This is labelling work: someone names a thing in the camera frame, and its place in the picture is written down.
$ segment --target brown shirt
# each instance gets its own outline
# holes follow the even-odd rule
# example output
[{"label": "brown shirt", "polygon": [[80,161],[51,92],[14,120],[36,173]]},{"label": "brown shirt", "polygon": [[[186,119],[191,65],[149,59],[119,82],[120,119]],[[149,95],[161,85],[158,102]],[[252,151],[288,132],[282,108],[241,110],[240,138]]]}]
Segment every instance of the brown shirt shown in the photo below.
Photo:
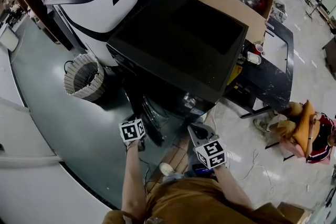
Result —
[{"label": "brown shirt", "polygon": [[[146,224],[291,223],[272,204],[253,212],[235,207],[224,198],[219,184],[206,178],[186,178],[162,184],[148,200],[146,211]],[[122,223],[141,222],[118,210],[109,212],[103,222]]]}]

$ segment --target white printer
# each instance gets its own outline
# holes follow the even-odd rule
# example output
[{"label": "white printer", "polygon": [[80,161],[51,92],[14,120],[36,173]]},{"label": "white printer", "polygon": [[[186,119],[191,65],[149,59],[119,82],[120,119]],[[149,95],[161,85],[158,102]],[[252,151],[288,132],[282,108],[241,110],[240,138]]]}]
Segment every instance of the white printer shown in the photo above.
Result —
[{"label": "white printer", "polygon": [[106,66],[116,65],[106,48],[113,29],[138,0],[45,0],[54,20],[80,51],[91,52]]}]

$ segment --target white floor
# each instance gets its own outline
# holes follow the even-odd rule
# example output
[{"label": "white floor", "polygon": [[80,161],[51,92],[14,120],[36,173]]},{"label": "white floor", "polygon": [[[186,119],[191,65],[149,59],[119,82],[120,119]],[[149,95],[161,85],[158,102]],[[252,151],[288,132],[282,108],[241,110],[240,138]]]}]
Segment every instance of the white floor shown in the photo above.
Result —
[{"label": "white floor", "polygon": [[[304,0],[280,1],[286,6],[288,17],[284,25],[294,34],[298,54],[295,55],[291,100],[305,103],[309,99],[317,111],[325,112],[333,119],[336,98],[330,97],[336,95],[336,81],[326,69],[321,51],[332,35],[318,13],[314,14],[313,21],[305,17]],[[265,150],[269,137],[255,129],[253,119],[239,118],[245,113],[236,105],[224,101],[224,104],[216,106],[215,119],[218,134],[232,153],[230,170],[255,207],[267,202],[278,206],[281,201],[311,209],[322,204],[331,189],[333,165],[309,165],[304,159],[296,157],[283,162],[279,147]],[[248,174],[253,166],[254,154],[258,156]]]}]

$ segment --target black appliance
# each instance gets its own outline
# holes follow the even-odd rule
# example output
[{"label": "black appliance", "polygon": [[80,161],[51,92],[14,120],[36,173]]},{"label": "black appliance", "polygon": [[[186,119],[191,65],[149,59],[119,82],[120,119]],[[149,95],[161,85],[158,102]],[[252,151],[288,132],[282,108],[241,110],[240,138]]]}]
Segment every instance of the black appliance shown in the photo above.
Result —
[{"label": "black appliance", "polygon": [[133,89],[193,120],[223,95],[247,29],[198,0],[152,0],[107,48]]}]

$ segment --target red cup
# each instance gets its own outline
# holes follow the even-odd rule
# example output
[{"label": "red cup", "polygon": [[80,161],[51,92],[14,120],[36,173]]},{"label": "red cup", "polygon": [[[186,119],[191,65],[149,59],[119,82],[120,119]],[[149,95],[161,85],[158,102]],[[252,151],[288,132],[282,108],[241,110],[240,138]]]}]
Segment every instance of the red cup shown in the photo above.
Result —
[{"label": "red cup", "polygon": [[262,45],[260,44],[255,44],[254,45],[254,49],[253,49],[253,53],[256,55],[261,55],[261,53],[264,51],[264,48],[262,47]]}]

